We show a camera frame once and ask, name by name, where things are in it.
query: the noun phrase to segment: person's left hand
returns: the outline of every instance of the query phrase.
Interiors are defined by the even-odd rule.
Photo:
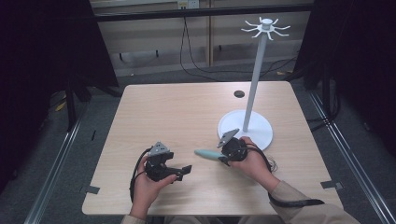
[[[145,171],[144,164],[147,159],[148,157],[142,158],[137,169],[138,174]],[[169,175],[166,178],[155,182],[145,173],[139,175],[134,182],[134,203],[132,204],[131,213],[129,215],[145,220],[149,207],[158,197],[161,189],[173,183],[176,178],[176,175]]]

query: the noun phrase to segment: white round base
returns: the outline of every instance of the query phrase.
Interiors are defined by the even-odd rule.
[[[252,111],[250,121],[247,126],[247,132],[243,131],[246,110],[234,110],[224,115],[218,127],[219,138],[234,129],[239,129],[239,132],[234,136],[240,138],[248,136],[261,149],[266,149],[274,136],[273,129],[268,120],[262,115]]]

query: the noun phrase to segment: sleeve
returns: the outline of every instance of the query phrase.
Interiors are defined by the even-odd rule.
[[[146,223],[145,220],[141,220],[131,216],[124,216],[124,219],[121,222],[121,224],[145,224],[145,223]]]
[[[278,201],[295,202],[310,199],[288,183],[281,181],[271,195]],[[284,208],[271,203],[285,223],[359,223],[354,217],[333,204]]]

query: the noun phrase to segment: hand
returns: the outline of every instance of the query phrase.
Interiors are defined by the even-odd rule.
[[[145,171],[144,164],[147,159],[148,157],[142,158],[137,169],[138,174]],[[145,173],[139,175],[134,182],[134,203],[132,204],[130,216],[145,220],[149,207],[157,199],[161,189],[173,183],[176,178],[176,175],[169,175],[155,182],[146,176]]]
[[[249,137],[243,136],[240,139],[245,141],[248,147],[256,146]],[[254,150],[249,150],[247,157],[243,161],[229,161],[228,164],[233,168],[240,169],[245,175],[257,181],[270,193],[280,182],[268,170],[262,155]]]

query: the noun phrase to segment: person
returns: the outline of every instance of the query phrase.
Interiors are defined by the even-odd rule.
[[[247,145],[256,146],[249,137],[241,137]],[[138,166],[138,173],[144,171],[145,157]],[[229,161],[233,168],[240,169],[245,175],[262,185],[273,198],[281,202],[296,202],[308,200],[285,181],[281,181],[268,170],[262,155],[250,150],[243,161]],[[140,175],[134,185],[134,203],[129,215],[125,216],[122,224],[145,223],[147,212],[162,188],[173,183],[175,175],[169,175],[163,180],[154,182],[146,175]],[[333,204],[319,204],[304,207],[279,207],[270,203],[278,217],[242,217],[240,224],[248,223],[359,223],[354,217]],[[165,223],[209,223],[205,217],[167,217]]]

